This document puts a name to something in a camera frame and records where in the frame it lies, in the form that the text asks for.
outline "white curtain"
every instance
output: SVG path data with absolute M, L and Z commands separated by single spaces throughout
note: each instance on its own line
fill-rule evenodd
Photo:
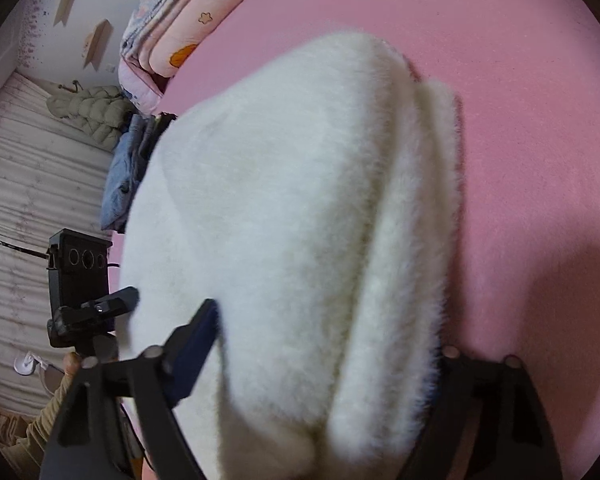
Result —
M 48 93 L 14 73 L 0 91 L 0 239 L 44 253 L 62 228 L 100 237 L 99 213 L 111 154 L 46 109 Z M 0 246 L 0 405 L 35 414 L 48 397 L 38 375 L 13 360 L 33 350 L 60 364 L 46 336 L 46 261 Z

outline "screw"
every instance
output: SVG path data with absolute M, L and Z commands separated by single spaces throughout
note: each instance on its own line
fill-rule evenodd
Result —
M 142 355 L 148 359 L 154 359 L 162 355 L 162 347 L 160 345 L 151 345 L 147 348 Z
M 93 368 L 98 364 L 98 358 L 96 356 L 85 357 L 82 361 L 82 368 Z
M 460 351 L 453 345 L 444 345 L 442 347 L 442 355 L 449 359 L 458 359 L 460 357 Z
M 504 364 L 509 368 L 522 368 L 522 361 L 518 356 L 508 355 L 504 358 Z

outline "white fluffy fabric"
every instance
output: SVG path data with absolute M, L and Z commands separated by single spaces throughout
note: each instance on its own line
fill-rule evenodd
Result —
M 122 357 L 205 298 L 221 340 L 176 416 L 210 479 L 393 479 L 420 430 L 458 191 L 454 96 L 325 36 L 193 107 L 133 204 Z

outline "green puffer jacket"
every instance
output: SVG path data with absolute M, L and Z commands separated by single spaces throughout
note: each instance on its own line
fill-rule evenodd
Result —
M 103 148 L 113 151 L 136 107 L 117 86 L 94 86 L 76 94 L 52 95 L 46 100 L 49 111 L 69 119 Z

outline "pink bed sheet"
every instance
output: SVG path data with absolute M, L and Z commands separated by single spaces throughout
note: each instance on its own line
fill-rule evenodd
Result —
M 525 360 L 579 478 L 600 453 L 600 26 L 581 0 L 246 0 L 161 107 L 182 113 L 343 28 L 458 92 L 465 202 L 444 339 Z

